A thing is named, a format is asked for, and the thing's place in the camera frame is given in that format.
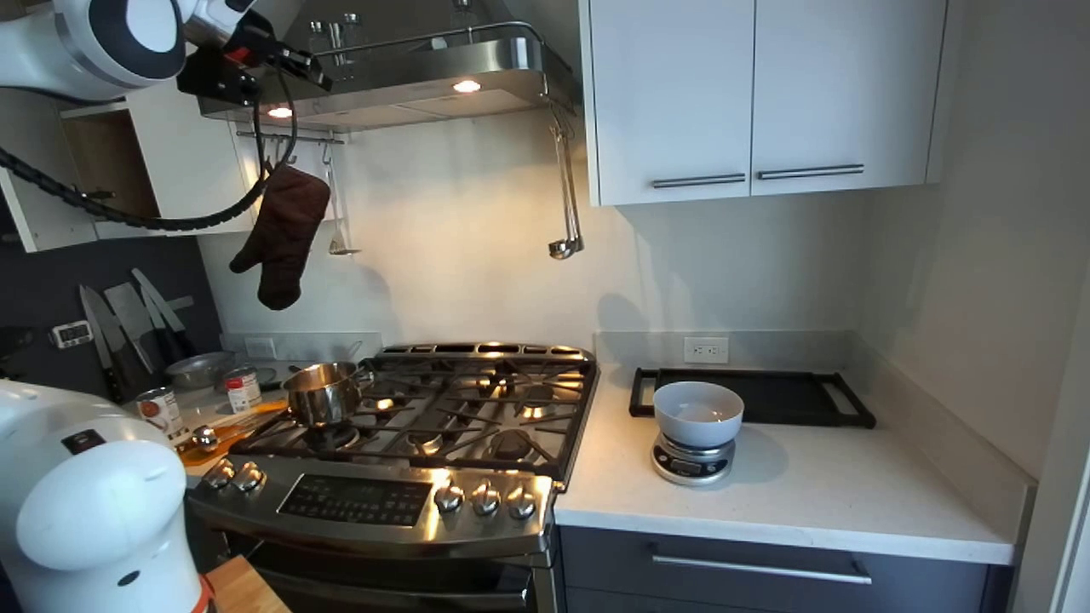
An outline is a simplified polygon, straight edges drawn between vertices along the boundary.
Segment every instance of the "stainless steel range hood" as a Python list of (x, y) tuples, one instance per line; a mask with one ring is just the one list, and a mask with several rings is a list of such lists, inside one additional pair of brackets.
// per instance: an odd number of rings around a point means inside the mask
[[(578, 107), (571, 68), (504, 0), (310, 0), (285, 40), (316, 53), (335, 79), (323, 93), (285, 73), (303, 129), (342, 132), (532, 104)], [(480, 93), (453, 93), (462, 79), (480, 80)], [(280, 79), (264, 73), (261, 114), (280, 103)], [(199, 107), (252, 118), (248, 107), (212, 99), (199, 99)]]

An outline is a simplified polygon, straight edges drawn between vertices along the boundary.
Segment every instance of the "oven door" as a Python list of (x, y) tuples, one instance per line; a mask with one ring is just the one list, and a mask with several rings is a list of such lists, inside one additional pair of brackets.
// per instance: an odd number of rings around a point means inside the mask
[(248, 561), (294, 613), (553, 610), (536, 590), (553, 582), (553, 567), (495, 558), (369, 558), (264, 540)]

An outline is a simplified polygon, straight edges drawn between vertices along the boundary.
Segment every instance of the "stove knob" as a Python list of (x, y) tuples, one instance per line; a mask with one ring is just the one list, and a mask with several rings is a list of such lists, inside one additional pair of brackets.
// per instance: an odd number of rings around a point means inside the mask
[(207, 474), (205, 483), (212, 489), (224, 489), (235, 481), (235, 463), (230, 458), (218, 458)]
[(455, 514), (462, 506), (465, 492), (462, 492), (462, 488), (446, 483), (446, 488), (434, 489), (432, 500), (440, 506), (440, 514)]
[(240, 463), (240, 468), (235, 474), (235, 488), (240, 492), (257, 492), (264, 488), (269, 474), (257, 468), (257, 463)]
[(478, 517), (495, 517), (499, 511), (499, 492), (491, 483), (480, 483), (472, 489), (472, 511)]
[(518, 488), (508, 492), (508, 511), (509, 517), (528, 521), (537, 514), (537, 498)]

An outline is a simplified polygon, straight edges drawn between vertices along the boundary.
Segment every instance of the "oven mitt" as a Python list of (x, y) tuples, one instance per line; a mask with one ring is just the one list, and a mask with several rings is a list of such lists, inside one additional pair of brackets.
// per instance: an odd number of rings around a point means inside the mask
[(257, 298), (269, 311), (285, 311), (300, 298), (300, 275), (325, 200), (330, 186), (323, 180), (297, 167), (273, 170), (257, 220), (230, 258), (230, 273), (261, 265)]

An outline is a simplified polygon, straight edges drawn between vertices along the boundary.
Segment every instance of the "dark gray cabinet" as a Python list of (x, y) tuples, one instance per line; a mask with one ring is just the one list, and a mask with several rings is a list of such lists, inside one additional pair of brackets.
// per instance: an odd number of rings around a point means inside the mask
[(1001, 613), (1008, 567), (560, 527), (570, 613)]

